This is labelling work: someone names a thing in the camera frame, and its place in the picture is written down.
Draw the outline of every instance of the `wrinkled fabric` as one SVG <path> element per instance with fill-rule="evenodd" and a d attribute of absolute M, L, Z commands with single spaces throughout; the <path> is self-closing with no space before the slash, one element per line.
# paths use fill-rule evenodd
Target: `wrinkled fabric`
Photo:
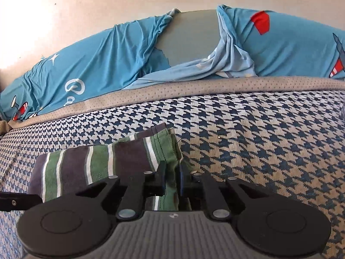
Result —
<path fill-rule="evenodd" d="M 25 120 L 126 87 L 143 66 L 156 66 L 149 57 L 174 13 L 115 25 L 41 60 L 1 92 L 1 119 Z"/>
<path fill-rule="evenodd" d="M 193 81 L 220 77 L 255 77 L 254 62 L 239 48 L 229 32 L 224 18 L 217 12 L 220 41 L 206 58 L 182 63 L 138 78 L 123 89 L 137 89 L 167 82 Z"/>
<path fill-rule="evenodd" d="M 345 77 L 345 31 L 273 11 L 217 8 L 258 76 Z"/>

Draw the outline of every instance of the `round pad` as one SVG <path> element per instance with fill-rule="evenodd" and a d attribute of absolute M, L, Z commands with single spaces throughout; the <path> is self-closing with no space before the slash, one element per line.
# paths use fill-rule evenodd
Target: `round pad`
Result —
<path fill-rule="evenodd" d="M 319 210 L 284 197 L 252 199 L 239 215 L 237 230 L 255 249 L 277 257 L 322 251 L 331 233 Z"/>
<path fill-rule="evenodd" d="M 78 257 L 99 246 L 111 223 L 96 199 L 66 195 L 37 205 L 19 219 L 17 234 L 32 255 Z"/>

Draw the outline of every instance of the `green striped fabric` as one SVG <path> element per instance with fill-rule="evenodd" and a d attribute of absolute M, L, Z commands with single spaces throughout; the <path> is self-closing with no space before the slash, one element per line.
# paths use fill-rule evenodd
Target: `green striped fabric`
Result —
<path fill-rule="evenodd" d="M 166 193 L 148 200 L 146 208 L 178 210 L 175 167 L 182 161 L 182 153 L 174 130 L 167 129 L 165 124 L 110 145 L 81 146 L 44 155 L 37 159 L 28 189 L 29 193 L 41 195 L 44 202 L 79 191 L 110 175 L 156 171 L 160 161 L 165 161 Z"/>

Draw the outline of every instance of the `white wall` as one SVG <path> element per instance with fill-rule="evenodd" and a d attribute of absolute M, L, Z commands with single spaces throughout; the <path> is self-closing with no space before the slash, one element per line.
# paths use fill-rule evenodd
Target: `white wall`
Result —
<path fill-rule="evenodd" d="M 271 9 L 345 30 L 345 0 L 0 0 L 0 88 L 43 56 L 122 23 L 181 11 L 231 7 Z"/>

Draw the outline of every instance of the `white star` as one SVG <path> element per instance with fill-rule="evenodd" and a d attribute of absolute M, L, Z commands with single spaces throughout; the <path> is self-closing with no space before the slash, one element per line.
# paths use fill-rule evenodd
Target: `white star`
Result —
<path fill-rule="evenodd" d="M 57 56 L 58 56 L 58 54 L 54 54 L 54 56 L 51 59 L 49 59 L 53 62 L 53 66 L 54 66 L 54 60 L 56 59 Z"/>

